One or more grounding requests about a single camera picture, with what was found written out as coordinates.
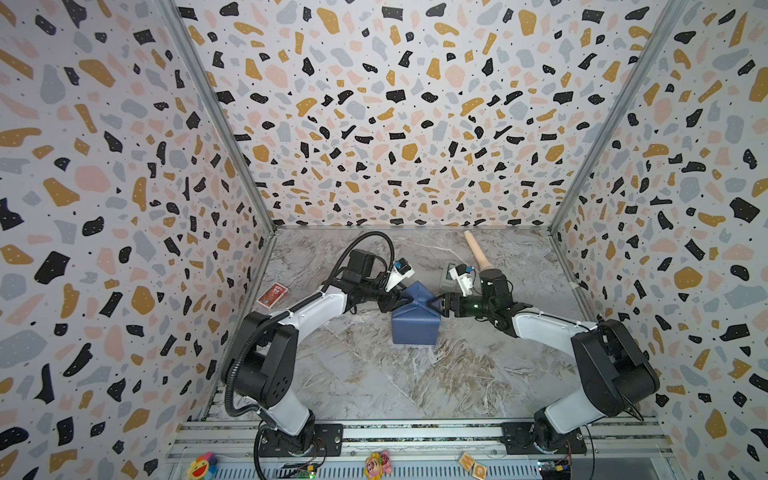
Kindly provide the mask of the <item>blue wrapping paper sheet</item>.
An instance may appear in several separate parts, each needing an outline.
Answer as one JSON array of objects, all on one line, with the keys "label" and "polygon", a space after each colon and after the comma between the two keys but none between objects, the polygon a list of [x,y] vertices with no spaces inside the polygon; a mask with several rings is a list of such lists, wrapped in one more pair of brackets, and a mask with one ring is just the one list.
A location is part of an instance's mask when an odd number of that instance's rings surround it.
[{"label": "blue wrapping paper sheet", "polygon": [[427,306],[435,296],[421,283],[415,282],[409,292],[409,305],[392,312],[392,341],[397,345],[435,346],[442,317]]}]

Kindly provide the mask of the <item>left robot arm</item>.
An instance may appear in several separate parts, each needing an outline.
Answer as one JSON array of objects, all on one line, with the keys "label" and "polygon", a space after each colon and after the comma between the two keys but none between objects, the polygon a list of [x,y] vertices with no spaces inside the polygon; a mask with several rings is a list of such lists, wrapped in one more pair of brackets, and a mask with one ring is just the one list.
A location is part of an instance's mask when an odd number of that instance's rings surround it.
[{"label": "left robot arm", "polygon": [[301,342],[360,303],[374,302],[388,313],[413,301],[402,286],[414,274],[406,259],[391,258],[372,276],[375,254],[350,249],[343,258],[347,263],[335,265],[322,286],[297,304],[271,315],[247,315],[221,367],[226,414],[257,414],[295,453],[307,451],[315,440],[315,415],[292,390]]}]

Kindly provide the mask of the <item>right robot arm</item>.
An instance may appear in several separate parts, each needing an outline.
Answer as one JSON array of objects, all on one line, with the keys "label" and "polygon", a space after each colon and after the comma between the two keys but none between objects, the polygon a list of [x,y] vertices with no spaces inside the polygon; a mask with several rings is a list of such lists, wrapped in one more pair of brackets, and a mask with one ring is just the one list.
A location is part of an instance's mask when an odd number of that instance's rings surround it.
[{"label": "right robot arm", "polygon": [[428,303],[443,317],[485,321],[516,339],[558,350],[575,361],[580,386],[534,414],[531,441],[551,450],[567,435],[602,418],[627,413],[643,418],[637,405],[660,387],[657,373],[627,328],[617,320],[582,322],[552,315],[513,299],[512,284],[496,268],[480,272],[480,292],[471,278],[451,271],[459,293],[444,293]]}]

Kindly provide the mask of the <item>white tape dispenser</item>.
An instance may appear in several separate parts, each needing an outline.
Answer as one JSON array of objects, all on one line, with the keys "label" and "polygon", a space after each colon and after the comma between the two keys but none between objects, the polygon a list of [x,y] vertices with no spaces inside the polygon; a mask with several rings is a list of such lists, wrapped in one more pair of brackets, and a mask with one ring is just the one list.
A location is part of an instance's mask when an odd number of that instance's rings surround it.
[{"label": "white tape dispenser", "polygon": [[440,292],[441,293],[450,293],[455,292],[457,288],[457,282],[452,277],[451,271],[456,267],[456,264],[452,261],[448,261],[445,263],[443,267],[443,273],[440,281]]}]

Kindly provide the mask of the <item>red playing card deck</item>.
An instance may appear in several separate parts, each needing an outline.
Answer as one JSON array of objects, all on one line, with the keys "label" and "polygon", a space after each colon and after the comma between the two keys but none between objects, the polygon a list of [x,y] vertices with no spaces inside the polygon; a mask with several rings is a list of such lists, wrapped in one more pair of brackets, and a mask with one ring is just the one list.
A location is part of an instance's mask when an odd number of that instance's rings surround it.
[{"label": "red playing card deck", "polygon": [[272,283],[257,299],[257,304],[266,309],[274,308],[288,293],[288,288],[279,282]]}]

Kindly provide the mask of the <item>pink yellow sticker toy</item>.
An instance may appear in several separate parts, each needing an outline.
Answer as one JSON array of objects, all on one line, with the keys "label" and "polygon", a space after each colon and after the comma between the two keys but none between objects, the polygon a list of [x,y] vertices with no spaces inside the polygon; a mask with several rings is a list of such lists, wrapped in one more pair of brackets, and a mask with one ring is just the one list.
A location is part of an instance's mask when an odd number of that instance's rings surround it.
[{"label": "pink yellow sticker toy", "polygon": [[393,466],[387,450],[370,454],[365,461],[364,474],[368,480],[381,480],[393,473]]}]

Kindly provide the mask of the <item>orange square sticker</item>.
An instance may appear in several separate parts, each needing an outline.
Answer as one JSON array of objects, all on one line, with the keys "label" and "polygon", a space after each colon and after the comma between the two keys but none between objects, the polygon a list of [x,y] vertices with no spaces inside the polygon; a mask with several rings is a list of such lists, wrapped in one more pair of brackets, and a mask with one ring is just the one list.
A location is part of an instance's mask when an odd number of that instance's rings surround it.
[{"label": "orange square sticker", "polygon": [[464,452],[458,459],[458,464],[476,480],[487,479],[487,467],[475,460],[469,453]]}]

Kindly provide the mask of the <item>colourful round sticker toy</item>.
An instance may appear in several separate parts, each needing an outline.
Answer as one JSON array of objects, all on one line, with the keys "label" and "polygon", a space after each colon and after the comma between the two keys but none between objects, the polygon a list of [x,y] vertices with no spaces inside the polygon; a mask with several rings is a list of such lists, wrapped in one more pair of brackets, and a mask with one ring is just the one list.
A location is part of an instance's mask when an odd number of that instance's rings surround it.
[{"label": "colourful round sticker toy", "polygon": [[208,452],[190,463],[186,471],[187,480],[212,480],[218,471],[218,459]]}]

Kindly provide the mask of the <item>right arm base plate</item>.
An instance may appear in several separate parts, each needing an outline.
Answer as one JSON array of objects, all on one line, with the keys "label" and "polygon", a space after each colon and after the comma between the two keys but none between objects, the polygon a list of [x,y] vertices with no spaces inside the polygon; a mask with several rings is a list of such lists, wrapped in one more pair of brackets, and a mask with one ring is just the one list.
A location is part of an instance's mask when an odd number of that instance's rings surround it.
[{"label": "right arm base plate", "polygon": [[543,422],[514,421],[501,424],[500,442],[508,455],[586,454],[587,446],[579,429],[560,434]]}]

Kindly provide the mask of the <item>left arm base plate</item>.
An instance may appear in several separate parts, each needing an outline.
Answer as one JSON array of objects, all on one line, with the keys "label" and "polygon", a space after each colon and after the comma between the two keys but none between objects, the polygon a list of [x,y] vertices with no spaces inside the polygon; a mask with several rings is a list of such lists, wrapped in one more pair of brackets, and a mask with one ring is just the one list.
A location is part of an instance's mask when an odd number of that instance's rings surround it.
[{"label": "left arm base plate", "polygon": [[343,439],[341,423],[309,423],[296,436],[267,428],[256,441],[255,452],[260,458],[339,457]]}]

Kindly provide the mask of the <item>aluminium mounting rail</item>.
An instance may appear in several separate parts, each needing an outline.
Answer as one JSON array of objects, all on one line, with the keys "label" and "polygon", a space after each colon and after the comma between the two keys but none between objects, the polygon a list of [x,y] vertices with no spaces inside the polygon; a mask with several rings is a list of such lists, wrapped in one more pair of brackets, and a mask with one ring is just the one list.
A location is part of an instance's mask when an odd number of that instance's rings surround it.
[{"label": "aluminium mounting rail", "polygon": [[365,462],[388,452],[390,479],[469,479],[468,455],[489,479],[682,479],[685,474],[653,417],[599,420],[542,452],[521,419],[330,420],[304,454],[275,434],[256,438],[258,422],[187,422],[171,447],[163,479],[184,479],[206,454],[216,479],[363,479]]}]

